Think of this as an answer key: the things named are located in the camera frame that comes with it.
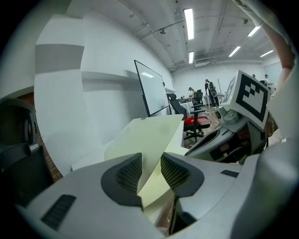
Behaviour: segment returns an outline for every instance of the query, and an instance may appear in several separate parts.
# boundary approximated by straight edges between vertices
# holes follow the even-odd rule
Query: white ceiling
[[[273,49],[261,29],[247,36],[254,23],[232,0],[96,0],[92,8],[132,32],[171,71],[190,66],[191,51],[194,60],[260,63],[268,57],[260,55]],[[186,8],[193,9],[192,40],[187,37]],[[228,58],[237,46],[241,48]]]

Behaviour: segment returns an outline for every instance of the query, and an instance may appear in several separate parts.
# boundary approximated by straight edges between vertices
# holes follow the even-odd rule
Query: fluorescent light
[[[193,62],[194,52],[189,52],[189,64]]]
[[[150,75],[150,74],[148,74],[148,73],[146,73],[146,72],[142,72],[141,74],[144,75],[144,76],[146,76],[146,77],[153,78],[152,75]]]
[[[253,30],[248,34],[248,36],[252,36],[260,27],[255,27]]]
[[[230,55],[229,55],[228,57],[233,56],[233,54],[236,53],[238,49],[240,49],[240,47],[236,47],[236,48],[234,49],[234,51],[233,51],[232,53],[230,53]]]
[[[266,52],[265,54],[262,54],[260,57],[263,57],[263,56],[265,56],[265,55],[271,53],[272,51],[273,51],[273,50],[270,50],[270,51]]]
[[[186,25],[187,25],[187,32],[188,32],[188,40],[191,40],[194,38],[194,20],[193,20],[193,10],[185,9],[185,19],[186,19]]]

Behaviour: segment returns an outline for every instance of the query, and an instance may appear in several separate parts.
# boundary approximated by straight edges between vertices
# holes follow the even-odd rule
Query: floor
[[[219,125],[219,122],[215,115],[215,109],[208,107],[208,106],[203,106],[201,108],[205,109],[207,113],[200,114],[200,116],[207,116],[207,118],[211,121],[210,127],[202,130],[204,132],[204,134],[208,134],[208,133],[214,131],[214,129]],[[194,144],[195,144],[194,138],[184,141],[185,148],[191,148]],[[160,220],[157,223],[157,227],[165,235],[168,235],[168,229],[169,229],[170,223],[171,223],[172,211],[173,211],[173,200],[169,201],[166,204],[165,210],[163,211],[163,213],[160,217]]]

